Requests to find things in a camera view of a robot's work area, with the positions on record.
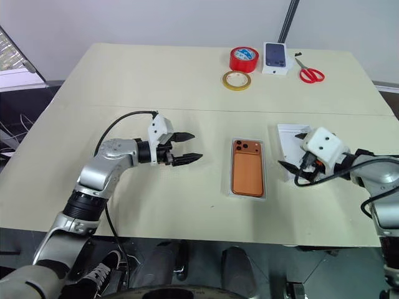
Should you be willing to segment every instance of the blue phone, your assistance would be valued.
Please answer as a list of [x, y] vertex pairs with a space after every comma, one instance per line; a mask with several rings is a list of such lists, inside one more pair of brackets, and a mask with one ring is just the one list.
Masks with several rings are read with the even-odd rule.
[[286, 53], [281, 44], [266, 44], [266, 65], [270, 67], [286, 67]]

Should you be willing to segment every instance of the red scissors handle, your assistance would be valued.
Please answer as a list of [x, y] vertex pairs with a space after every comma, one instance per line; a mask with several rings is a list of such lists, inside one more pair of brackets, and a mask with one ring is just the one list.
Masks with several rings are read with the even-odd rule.
[[324, 80], [324, 74], [315, 69], [302, 69], [299, 73], [300, 79], [305, 83], [315, 83]]

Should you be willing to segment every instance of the red tape roll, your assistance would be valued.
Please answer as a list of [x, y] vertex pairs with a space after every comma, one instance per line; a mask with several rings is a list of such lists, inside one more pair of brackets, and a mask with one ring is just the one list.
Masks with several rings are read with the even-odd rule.
[[230, 52], [230, 68], [244, 73], [253, 72], [256, 68], [259, 53], [250, 47], [237, 47]]

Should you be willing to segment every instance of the tape roll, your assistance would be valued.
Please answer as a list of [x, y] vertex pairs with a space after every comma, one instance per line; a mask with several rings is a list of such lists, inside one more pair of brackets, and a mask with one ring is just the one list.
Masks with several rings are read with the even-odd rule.
[[230, 52], [230, 68], [244, 73], [255, 70], [259, 53], [250, 47], [237, 47]]
[[244, 72], [231, 70], [223, 75], [223, 85], [231, 90], [244, 90], [251, 84], [251, 78]]

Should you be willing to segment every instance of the white wall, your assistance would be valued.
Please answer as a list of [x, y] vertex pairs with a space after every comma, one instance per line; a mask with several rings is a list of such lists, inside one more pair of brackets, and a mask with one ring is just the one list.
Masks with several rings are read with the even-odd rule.
[[[46, 80], [63, 80], [94, 42], [261, 47], [289, 2], [0, 0], [0, 25]], [[399, 83], [398, 13], [399, 0], [300, 0], [287, 45], [349, 50], [373, 80]]]

